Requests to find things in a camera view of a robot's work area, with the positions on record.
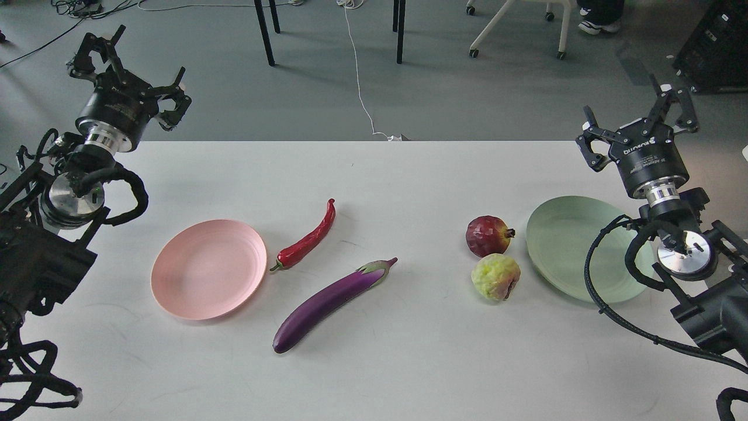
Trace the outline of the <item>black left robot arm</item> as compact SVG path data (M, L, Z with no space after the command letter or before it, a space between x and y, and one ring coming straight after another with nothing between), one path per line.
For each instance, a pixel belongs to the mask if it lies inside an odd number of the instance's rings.
M70 77L93 83L74 132L50 129L34 151L16 152L18 177L2 189L2 385L24 384L2 399L2 419L32 407L76 408L82 390L53 375L58 346L25 343L26 315L45 316L64 303L96 261L89 245L102 226L139 218L149 203L142 179L115 159L134 151L149 122L176 128L192 100L175 80L155 87L126 69L112 37L88 33L67 63Z

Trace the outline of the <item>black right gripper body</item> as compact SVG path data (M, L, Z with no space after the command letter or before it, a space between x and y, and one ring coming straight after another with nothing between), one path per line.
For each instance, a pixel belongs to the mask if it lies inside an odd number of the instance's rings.
M690 178L675 145L675 132L665 123L657 122L645 131L645 120L639 118L620 127L617 132L628 143L614 142L609 157L617 165L626 194L631 199L644 199L644 184L663 178L673 179L676 188Z

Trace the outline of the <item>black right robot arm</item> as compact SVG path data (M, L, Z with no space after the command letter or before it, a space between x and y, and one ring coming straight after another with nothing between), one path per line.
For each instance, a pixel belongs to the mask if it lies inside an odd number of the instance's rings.
M678 134L699 130L686 89L649 77L656 101L649 114L616 130L597 123L593 110L576 143L591 170L615 164L627 196L643 199L639 217L617 216L601 229L588 249L583 281L598 311L620 327L671 351L713 361L746 373L746 241L721 221L702 229L709 202L702 188L682 190L689 173L678 152ZM668 291L677 301L671 316L692 339L692 346L644 331L617 314L591 280L591 259L602 240L618 227L635 232L624 266L639 284ZM736 351L744 360L726 356Z

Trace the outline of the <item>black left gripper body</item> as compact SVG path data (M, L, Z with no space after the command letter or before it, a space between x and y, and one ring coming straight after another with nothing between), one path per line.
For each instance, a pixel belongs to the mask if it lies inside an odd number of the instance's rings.
M88 135L95 127L109 127L121 138L118 152L134 151L147 123L160 111L156 99L141 95L153 86L128 70L124 83L113 71L96 75L93 83L93 93L75 120L78 133Z

